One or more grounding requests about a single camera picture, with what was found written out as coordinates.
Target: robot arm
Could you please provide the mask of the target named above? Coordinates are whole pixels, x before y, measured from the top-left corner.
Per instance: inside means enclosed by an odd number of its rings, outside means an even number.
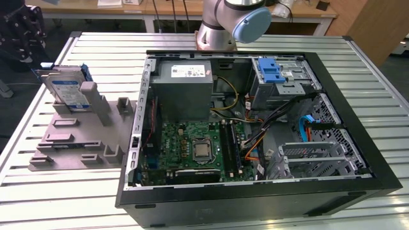
[[[44,19],[37,6],[24,0],[0,0],[0,55],[21,62],[32,62],[36,47],[44,50]]]
[[[236,40],[256,41],[268,30],[265,0],[205,0],[196,42],[200,50],[233,50]]]

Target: desk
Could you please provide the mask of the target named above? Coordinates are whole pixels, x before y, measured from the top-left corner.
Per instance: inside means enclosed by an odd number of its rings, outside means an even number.
[[[60,0],[59,5],[25,0],[25,4],[41,7],[44,18],[52,19],[143,19],[147,7],[147,1],[141,5],[124,4],[112,9],[99,9],[97,0]]]
[[[317,10],[314,7],[318,0],[312,0],[312,6],[302,1],[293,5],[292,12],[294,23],[318,24],[314,35],[322,36],[328,30],[337,12],[330,8],[326,11]],[[28,5],[41,7],[44,18],[67,18],[67,19],[143,19],[145,22],[147,32],[155,33],[153,21],[156,12],[152,0],[144,0],[141,5],[123,5],[123,8],[99,9],[97,0],[61,0],[59,5],[49,4],[41,0],[27,0]],[[157,13],[161,20],[173,20],[172,1],[156,0]],[[201,21],[202,1],[186,0],[189,19]],[[175,12],[179,20],[185,20],[185,8],[181,0],[175,0]],[[273,17],[272,22],[288,22],[289,19]]]
[[[365,54],[342,37],[265,35],[238,50],[316,52],[404,186],[332,216],[224,223],[190,229],[404,230],[409,213],[409,105]],[[83,33],[71,37],[56,63],[83,61],[108,100],[137,100],[147,50],[193,50],[193,34]],[[0,155],[0,225],[7,229],[143,230],[115,208],[120,168],[31,172],[55,112],[41,86]]]
[[[153,27],[153,20],[156,18],[155,7],[153,7],[152,0],[145,0],[145,1],[147,1],[147,8],[145,8],[144,20],[145,20],[147,32],[155,33],[155,27]],[[293,8],[292,8],[293,21],[294,23],[318,24],[313,35],[324,36],[328,30],[328,27],[330,25],[330,22],[333,18],[338,16],[338,14],[332,9],[330,6],[328,7],[326,11],[317,10],[316,5],[318,3],[318,0],[312,0],[310,3],[312,3],[312,6],[309,6],[308,2],[304,0],[300,0],[294,3]],[[172,1],[156,0],[156,5],[157,5],[159,18],[164,20],[173,20]],[[189,19],[201,21],[202,1],[186,0],[186,9],[189,13]],[[185,8],[184,8],[184,4],[181,0],[175,0],[175,13],[176,13],[176,19],[179,20],[186,19]],[[289,21],[288,18],[281,18],[281,17],[272,18],[272,22],[285,23],[288,21]]]

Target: metal slatted table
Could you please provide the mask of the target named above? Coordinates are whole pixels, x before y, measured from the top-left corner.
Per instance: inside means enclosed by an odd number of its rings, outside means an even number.
[[[308,51],[320,55],[404,188],[332,216],[190,228],[408,229],[409,104],[356,44],[341,37],[266,35],[254,43],[237,46],[240,50]],[[83,33],[69,38],[56,62],[87,63],[108,100],[119,97],[137,100],[148,49],[194,49],[194,37],[192,34]],[[55,112],[52,102],[43,85],[0,156],[0,229],[140,229],[127,213],[113,206],[120,169],[28,170],[29,158]]]

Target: white label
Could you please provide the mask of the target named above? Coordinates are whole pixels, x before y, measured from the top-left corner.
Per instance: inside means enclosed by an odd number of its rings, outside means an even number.
[[[84,109],[89,107],[89,102],[79,91],[80,85],[75,80],[53,80],[55,90],[68,107]]]
[[[123,0],[124,4],[133,4],[133,5],[139,5],[141,3],[141,0]]]
[[[68,148],[69,146],[68,146],[68,145],[53,145],[52,147],[53,147],[55,149],[56,149],[56,148],[61,149],[61,148]]]
[[[172,66],[173,78],[204,78],[205,77],[205,66],[192,65],[192,66]]]
[[[282,72],[281,72],[281,75],[282,75],[284,77],[292,77],[292,76],[293,76],[293,73],[292,73],[290,71],[282,71]]]
[[[264,175],[264,167],[261,164],[257,165],[257,171],[261,173],[261,175]]]
[[[124,11],[124,13],[141,13],[141,11]]]
[[[252,103],[250,102],[245,102],[245,109],[248,109],[248,110],[252,109]]]
[[[274,151],[269,149],[269,150],[265,152],[264,155],[265,155],[266,157],[270,157],[270,156],[273,155],[273,153],[274,153]]]
[[[334,14],[322,14],[321,17],[322,18],[334,18],[337,15]]]

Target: gray robot arm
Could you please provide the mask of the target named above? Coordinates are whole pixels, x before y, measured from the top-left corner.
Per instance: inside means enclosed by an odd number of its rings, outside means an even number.
[[[268,30],[265,0],[205,0],[196,42],[200,50],[233,50],[236,40],[250,43]]]

